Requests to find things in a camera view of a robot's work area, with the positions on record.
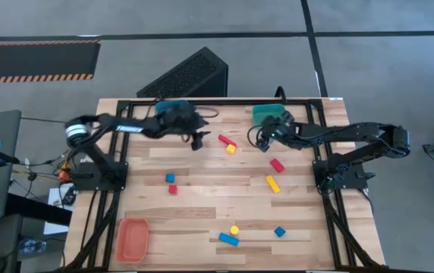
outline bottle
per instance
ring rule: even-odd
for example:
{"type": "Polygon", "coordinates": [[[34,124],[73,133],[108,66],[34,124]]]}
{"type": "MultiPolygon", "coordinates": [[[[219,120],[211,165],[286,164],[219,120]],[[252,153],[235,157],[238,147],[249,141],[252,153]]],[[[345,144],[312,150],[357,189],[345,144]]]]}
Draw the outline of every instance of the bottle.
{"type": "Polygon", "coordinates": [[[18,247],[23,254],[41,253],[47,248],[47,242],[25,238],[19,242],[18,247]]]}

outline table leg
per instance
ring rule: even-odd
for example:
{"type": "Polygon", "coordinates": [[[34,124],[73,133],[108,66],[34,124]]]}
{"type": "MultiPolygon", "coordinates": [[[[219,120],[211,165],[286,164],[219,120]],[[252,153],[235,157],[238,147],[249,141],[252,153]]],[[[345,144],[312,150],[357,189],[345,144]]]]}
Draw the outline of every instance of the table leg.
{"type": "Polygon", "coordinates": [[[72,217],[71,211],[9,193],[6,200],[5,214],[11,215],[14,213],[54,224],[63,224],[64,226],[71,223],[72,217]]]}

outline red block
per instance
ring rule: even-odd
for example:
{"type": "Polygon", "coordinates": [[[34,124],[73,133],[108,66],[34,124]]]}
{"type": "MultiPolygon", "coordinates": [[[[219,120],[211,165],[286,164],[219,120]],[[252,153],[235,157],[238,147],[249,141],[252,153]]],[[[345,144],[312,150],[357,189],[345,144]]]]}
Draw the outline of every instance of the red block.
{"type": "Polygon", "coordinates": [[[177,185],[170,185],[170,187],[168,188],[168,192],[170,194],[177,194],[177,185]]]}
{"type": "Polygon", "coordinates": [[[237,144],[225,136],[219,135],[219,140],[222,141],[223,143],[227,144],[227,145],[233,145],[234,147],[237,148],[237,144]]]}
{"type": "Polygon", "coordinates": [[[285,169],[281,162],[279,162],[276,158],[271,160],[271,165],[278,173],[282,172],[285,169]]]}

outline wooden table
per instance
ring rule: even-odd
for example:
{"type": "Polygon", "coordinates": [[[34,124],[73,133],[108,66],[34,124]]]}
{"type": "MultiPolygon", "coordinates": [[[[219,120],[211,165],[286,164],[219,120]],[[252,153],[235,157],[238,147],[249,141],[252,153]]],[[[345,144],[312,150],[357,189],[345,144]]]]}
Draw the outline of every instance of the wooden table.
{"type": "MultiPolygon", "coordinates": [[[[114,114],[118,100],[101,99],[97,113],[114,114]]],[[[322,100],[328,126],[348,124],[343,100],[322,100]]],[[[115,259],[115,239],[109,269],[333,269],[322,199],[316,192],[311,168],[313,150],[298,151],[273,143],[268,152],[260,152],[246,137],[252,106],[215,108],[220,115],[207,119],[210,125],[205,130],[212,133],[205,136],[204,148],[196,152],[179,136],[149,140],[131,135],[127,154],[130,173],[119,202],[115,236],[122,218],[142,217],[149,222],[149,244],[141,263],[124,264],[115,259]],[[236,142],[234,155],[226,154],[225,145],[217,139],[219,134],[236,142]],[[286,167],[281,174],[269,164],[273,158],[286,167]],[[175,173],[177,196],[168,193],[167,173],[175,173]],[[280,193],[273,193],[266,183],[269,174],[281,187],[280,193]],[[241,229],[239,247],[218,240],[219,234],[228,233],[233,224],[241,229]],[[286,230],[282,238],[273,232],[278,226],[286,230]]],[[[307,122],[303,106],[287,105],[286,109],[296,121],[307,122]]],[[[146,106],[137,106],[134,117],[144,117],[146,110],[146,106]]],[[[318,115],[314,116],[319,123],[318,115]]],[[[102,150],[109,149],[110,135],[98,142],[102,150]]],[[[332,148],[345,153],[354,149],[354,144],[333,143],[332,148]]],[[[351,232],[373,259],[384,263],[370,204],[356,190],[342,193],[351,232]]],[[[67,261],[80,249],[92,195],[77,196],[65,246],[67,261]]],[[[97,196],[87,238],[92,233],[98,200],[97,196]]],[[[341,260],[347,264],[343,239],[339,231],[337,234],[341,260]]],[[[96,265],[102,261],[105,234],[101,238],[96,265]]]]}

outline orange tray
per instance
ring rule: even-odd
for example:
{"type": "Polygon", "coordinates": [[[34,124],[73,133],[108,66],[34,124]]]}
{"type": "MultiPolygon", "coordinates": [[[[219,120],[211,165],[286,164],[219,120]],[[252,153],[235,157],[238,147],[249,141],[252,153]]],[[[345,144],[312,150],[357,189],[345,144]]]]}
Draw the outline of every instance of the orange tray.
{"type": "Polygon", "coordinates": [[[116,260],[138,263],[146,255],[148,246],[148,222],[143,218],[125,218],[119,225],[116,260]]]}

